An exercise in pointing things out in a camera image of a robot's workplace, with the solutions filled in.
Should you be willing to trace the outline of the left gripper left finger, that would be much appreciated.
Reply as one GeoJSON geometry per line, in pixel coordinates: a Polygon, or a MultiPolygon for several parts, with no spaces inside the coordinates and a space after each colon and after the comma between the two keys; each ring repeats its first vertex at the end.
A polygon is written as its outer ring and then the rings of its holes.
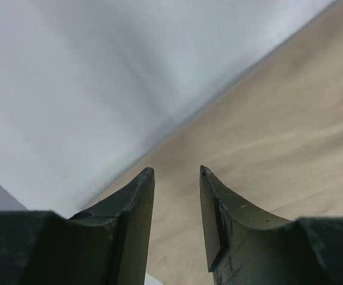
{"type": "Polygon", "coordinates": [[[154,189],[146,167],[68,219],[0,211],[0,284],[143,284],[154,189]]]}

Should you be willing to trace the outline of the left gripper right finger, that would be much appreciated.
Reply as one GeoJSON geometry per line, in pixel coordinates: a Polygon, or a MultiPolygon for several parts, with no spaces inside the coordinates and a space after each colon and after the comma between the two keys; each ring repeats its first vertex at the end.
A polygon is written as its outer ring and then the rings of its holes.
{"type": "Polygon", "coordinates": [[[200,168],[208,271],[215,284],[343,284],[343,217],[290,221],[200,168]]]}

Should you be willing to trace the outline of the beige t shirt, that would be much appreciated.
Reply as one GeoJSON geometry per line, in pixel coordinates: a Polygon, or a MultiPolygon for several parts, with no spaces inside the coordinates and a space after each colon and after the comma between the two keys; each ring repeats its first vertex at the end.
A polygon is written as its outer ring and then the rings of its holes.
{"type": "Polygon", "coordinates": [[[264,210],[343,216],[343,1],[273,51],[112,183],[155,172],[147,273],[163,284],[212,284],[199,168],[264,210]]]}

